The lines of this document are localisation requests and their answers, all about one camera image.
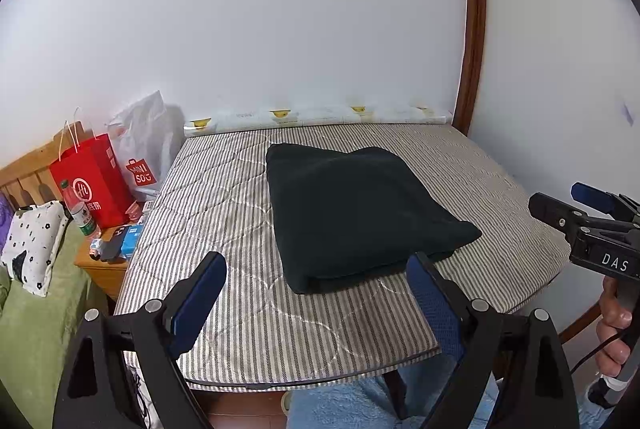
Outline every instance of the striped fabric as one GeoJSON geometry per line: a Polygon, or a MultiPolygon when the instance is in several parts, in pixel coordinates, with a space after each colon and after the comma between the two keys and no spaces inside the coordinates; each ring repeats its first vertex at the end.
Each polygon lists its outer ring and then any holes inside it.
{"type": "MultiPolygon", "coordinates": [[[[450,126],[343,124],[190,138],[148,217],[116,313],[165,297],[209,250],[221,252],[227,283],[193,349],[178,360],[194,387],[247,391],[345,382],[437,351],[404,274],[324,295],[289,290],[264,161],[278,142],[339,151],[379,146],[401,156],[434,199],[482,231],[478,241],[438,263],[439,271],[499,311],[519,308],[567,260],[562,235],[529,216],[524,190],[450,126]]],[[[126,359],[138,366],[135,354],[126,359]]]]}

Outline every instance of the purple fabric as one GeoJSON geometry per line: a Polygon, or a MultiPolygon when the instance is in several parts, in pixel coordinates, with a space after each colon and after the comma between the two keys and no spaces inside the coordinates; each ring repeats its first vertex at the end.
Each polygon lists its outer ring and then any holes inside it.
{"type": "Polygon", "coordinates": [[[14,217],[14,210],[2,193],[0,193],[0,252],[4,247],[6,237],[9,234],[11,219],[14,217]]]}

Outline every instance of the wooden floor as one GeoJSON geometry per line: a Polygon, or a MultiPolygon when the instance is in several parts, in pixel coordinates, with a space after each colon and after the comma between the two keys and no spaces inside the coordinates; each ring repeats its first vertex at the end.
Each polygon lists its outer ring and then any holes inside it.
{"type": "Polygon", "coordinates": [[[215,429],[285,429],[283,393],[204,393],[194,396],[215,429]]]}

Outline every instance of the hand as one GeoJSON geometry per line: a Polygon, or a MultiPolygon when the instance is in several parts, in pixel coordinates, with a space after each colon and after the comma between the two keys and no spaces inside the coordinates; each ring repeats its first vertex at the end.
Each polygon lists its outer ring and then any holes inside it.
{"type": "MultiPolygon", "coordinates": [[[[600,296],[602,319],[596,326],[596,333],[601,343],[631,324],[631,312],[622,308],[616,298],[618,281],[607,276],[602,282],[602,288],[603,292],[600,296]]],[[[598,369],[603,375],[616,377],[620,373],[622,364],[629,358],[629,353],[629,347],[620,339],[609,343],[596,353],[598,369]]]]}

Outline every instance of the green bedsheet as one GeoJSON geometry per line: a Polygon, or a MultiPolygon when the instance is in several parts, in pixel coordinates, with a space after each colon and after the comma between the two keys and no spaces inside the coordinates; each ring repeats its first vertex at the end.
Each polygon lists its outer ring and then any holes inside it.
{"type": "MultiPolygon", "coordinates": [[[[66,349],[82,315],[93,307],[107,311],[105,294],[74,265],[82,238],[70,223],[47,297],[13,282],[0,317],[0,382],[33,429],[51,428],[66,349]]],[[[2,393],[0,413],[9,409],[2,393]]]]}

